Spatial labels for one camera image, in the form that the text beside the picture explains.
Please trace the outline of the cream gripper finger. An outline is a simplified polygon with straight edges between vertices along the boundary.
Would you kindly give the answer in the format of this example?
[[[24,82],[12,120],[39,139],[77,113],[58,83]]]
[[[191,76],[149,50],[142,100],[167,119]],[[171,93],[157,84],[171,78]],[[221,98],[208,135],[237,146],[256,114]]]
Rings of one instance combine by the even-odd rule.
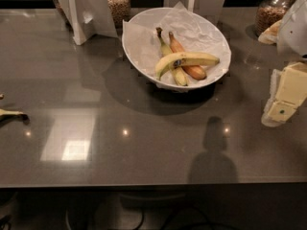
[[[285,124],[307,99],[307,64],[291,62],[282,71],[271,75],[270,98],[261,122],[266,127]]]
[[[275,44],[277,42],[277,35],[280,25],[281,25],[280,20],[273,23],[263,33],[259,35],[258,41],[268,45]]]

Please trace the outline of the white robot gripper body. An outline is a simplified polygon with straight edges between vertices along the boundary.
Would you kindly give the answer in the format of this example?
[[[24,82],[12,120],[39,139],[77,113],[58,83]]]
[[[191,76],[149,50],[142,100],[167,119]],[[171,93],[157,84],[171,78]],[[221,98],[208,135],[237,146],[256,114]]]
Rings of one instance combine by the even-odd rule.
[[[306,59],[307,0],[296,0],[281,20],[277,52],[285,59]]]

